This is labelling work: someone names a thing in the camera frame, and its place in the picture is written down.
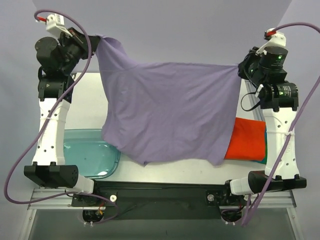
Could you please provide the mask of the purple t shirt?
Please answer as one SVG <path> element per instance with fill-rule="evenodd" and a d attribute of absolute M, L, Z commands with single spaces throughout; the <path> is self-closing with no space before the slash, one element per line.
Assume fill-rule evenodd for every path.
<path fill-rule="evenodd" d="M 224 161 L 241 88 L 236 65 L 138 63 L 111 37 L 100 39 L 96 56 L 108 102 L 105 142 L 142 165 Z"/>

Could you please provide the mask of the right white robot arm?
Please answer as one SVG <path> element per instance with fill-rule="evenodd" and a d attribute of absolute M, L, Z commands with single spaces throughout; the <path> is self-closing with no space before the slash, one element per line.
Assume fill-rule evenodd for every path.
<path fill-rule="evenodd" d="M 253 47 L 238 65 L 238 76 L 250 82 L 259 99 L 266 125 L 267 160 L 264 170 L 231 180 L 221 192 L 222 200 L 233 204 L 241 195 L 304 189 L 307 180 L 296 163 L 295 130 L 291 126 L 298 112 L 299 94 L 286 81 L 283 69 L 288 50 L 281 46 Z"/>

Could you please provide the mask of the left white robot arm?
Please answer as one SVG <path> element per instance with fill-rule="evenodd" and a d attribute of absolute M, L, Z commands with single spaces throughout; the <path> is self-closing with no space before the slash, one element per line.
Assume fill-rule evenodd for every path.
<path fill-rule="evenodd" d="M 43 37 L 35 43 L 38 70 L 38 99 L 40 107 L 40 137 L 31 165 L 24 175 L 44 188 L 65 188 L 84 193 L 90 206 L 101 201 L 94 181 L 82 176 L 76 165 L 67 165 L 64 157 L 64 133 L 67 114 L 72 102 L 72 72 L 80 60 L 88 60 L 97 50 L 100 37 L 89 36 L 69 28 L 57 39 Z"/>

